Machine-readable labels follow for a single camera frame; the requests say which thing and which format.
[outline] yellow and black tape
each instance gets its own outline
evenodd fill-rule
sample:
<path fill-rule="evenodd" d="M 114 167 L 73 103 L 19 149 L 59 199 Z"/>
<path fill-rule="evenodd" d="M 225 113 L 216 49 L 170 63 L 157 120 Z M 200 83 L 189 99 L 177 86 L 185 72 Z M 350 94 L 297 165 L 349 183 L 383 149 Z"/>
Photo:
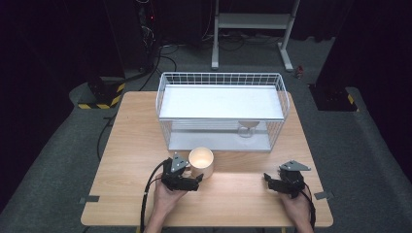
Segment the yellow and black tape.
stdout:
<path fill-rule="evenodd" d="M 354 108 L 356 108 L 356 111 L 359 112 L 360 110 L 358 109 L 357 105 L 355 104 L 355 99 L 354 99 L 354 97 L 352 97 L 351 94 L 348 94 L 348 100 L 349 100 L 349 103 L 350 103 Z"/>
<path fill-rule="evenodd" d="M 121 93 L 124 90 L 125 83 L 119 85 L 116 88 L 116 92 L 113 94 L 113 97 L 104 103 L 78 103 L 80 109 L 111 109 L 115 108 L 118 102 L 120 101 Z"/>

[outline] human hand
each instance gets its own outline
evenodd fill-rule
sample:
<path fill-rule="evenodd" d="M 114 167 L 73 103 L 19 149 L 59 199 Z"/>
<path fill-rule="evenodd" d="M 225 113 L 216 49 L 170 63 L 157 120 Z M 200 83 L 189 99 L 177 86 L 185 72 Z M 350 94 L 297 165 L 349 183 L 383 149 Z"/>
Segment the human hand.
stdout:
<path fill-rule="evenodd" d="M 154 212 L 168 215 L 176 207 L 178 201 L 188 192 L 183 190 L 170 190 L 161 181 L 161 174 L 155 178 Z"/>
<path fill-rule="evenodd" d="M 187 191 L 170 190 L 161 181 L 161 174 L 155 177 L 154 209 L 149 222 L 145 228 L 145 233 L 159 233 L 166 217 L 176 207 L 178 201 Z"/>
<path fill-rule="evenodd" d="M 303 192 L 310 196 L 310 192 L 307 187 L 303 189 Z M 293 222 L 299 233 L 313 233 L 312 226 L 310 224 L 310 205 L 306 197 L 299 193 L 297 197 L 291 199 L 291 196 L 285 193 L 280 193 L 279 196 L 285 206 L 288 217 Z"/>

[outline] white cup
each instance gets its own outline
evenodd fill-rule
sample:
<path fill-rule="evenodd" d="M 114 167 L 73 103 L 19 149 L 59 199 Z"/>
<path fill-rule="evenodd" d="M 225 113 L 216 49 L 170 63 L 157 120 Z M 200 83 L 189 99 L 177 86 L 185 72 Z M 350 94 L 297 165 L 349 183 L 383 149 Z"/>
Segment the white cup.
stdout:
<path fill-rule="evenodd" d="M 193 178 L 203 174 L 203 179 L 209 178 L 213 174 L 214 155 L 207 148 L 193 149 L 189 154 L 190 172 Z"/>

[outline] black equipment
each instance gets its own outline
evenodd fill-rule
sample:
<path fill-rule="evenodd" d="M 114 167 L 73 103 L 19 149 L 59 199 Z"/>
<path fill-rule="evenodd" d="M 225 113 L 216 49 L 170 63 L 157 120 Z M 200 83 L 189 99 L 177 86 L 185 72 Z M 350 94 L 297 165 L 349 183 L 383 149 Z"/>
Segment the black equipment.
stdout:
<path fill-rule="evenodd" d="M 305 188 L 305 181 L 300 171 L 310 171 L 310 168 L 293 160 L 279 166 L 279 168 L 280 181 L 272 179 L 266 173 L 263 174 L 267 186 L 269 189 L 290 194 L 291 198 L 297 197 L 299 192 Z"/>
<path fill-rule="evenodd" d="M 200 174 L 195 179 L 184 178 L 182 175 L 185 172 L 185 168 L 189 163 L 180 157 L 175 152 L 172 158 L 168 158 L 163 164 L 163 173 L 161 175 L 161 181 L 170 190 L 186 190 L 197 191 L 199 183 L 203 179 L 203 174 Z"/>

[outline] white shelf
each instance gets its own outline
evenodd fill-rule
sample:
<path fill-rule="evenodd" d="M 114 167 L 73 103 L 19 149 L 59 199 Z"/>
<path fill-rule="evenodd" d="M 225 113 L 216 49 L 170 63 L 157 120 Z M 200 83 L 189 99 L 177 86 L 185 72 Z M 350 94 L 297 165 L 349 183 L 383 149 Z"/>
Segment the white shelf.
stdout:
<path fill-rule="evenodd" d="M 283 120 L 272 85 L 173 85 L 164 90 L 160 119 Z"/>
<path fill-rule="evenodd" d="M 219 28 L 286 29 L 290 14 L 219 14 Z"/>

